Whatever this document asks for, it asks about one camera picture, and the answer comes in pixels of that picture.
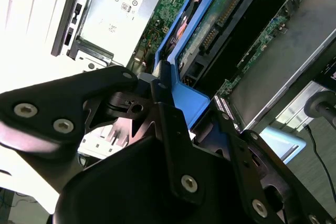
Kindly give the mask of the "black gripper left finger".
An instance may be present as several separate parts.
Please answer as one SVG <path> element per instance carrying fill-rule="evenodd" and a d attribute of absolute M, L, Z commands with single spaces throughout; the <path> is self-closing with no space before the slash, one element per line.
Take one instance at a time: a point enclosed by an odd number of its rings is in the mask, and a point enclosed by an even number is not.
<path fill-rule="evenodd" d="M 151 191 L 199 205 L 203 191 L 188 158 L 194 153 L 183 112 L 172 97 L 171 64 L 151 79 L 112 66 L 1 94 L 1 144 L 36 159 L 71 159 L 84 135 L 127 119 L 129 144 L 87 168 L 61 197 L 91 202 Z"/>

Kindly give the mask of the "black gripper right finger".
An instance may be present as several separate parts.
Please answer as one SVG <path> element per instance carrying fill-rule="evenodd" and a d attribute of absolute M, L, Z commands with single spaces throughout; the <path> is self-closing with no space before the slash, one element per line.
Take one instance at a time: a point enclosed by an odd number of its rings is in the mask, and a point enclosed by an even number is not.
<path fill-rule="evenodd" d="M 267 223 L 335 223 L 329 213 L 254 131 L 238 133 L 230 112 L 215 96 L 218 137 L 211 148 L 231 162 L 242 199 Z"/>

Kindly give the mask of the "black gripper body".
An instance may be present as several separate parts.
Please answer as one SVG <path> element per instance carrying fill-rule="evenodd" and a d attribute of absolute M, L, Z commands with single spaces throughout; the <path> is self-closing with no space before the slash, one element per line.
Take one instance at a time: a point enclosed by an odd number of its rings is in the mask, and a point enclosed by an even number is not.
<path fill-rule="evenodd" d="M 251 223 L 231 164 L 193 147 L 200 205 L 175 198 L 163 145 L 148 137 L 87 168 L 62 190 L 54 223 Z"/>

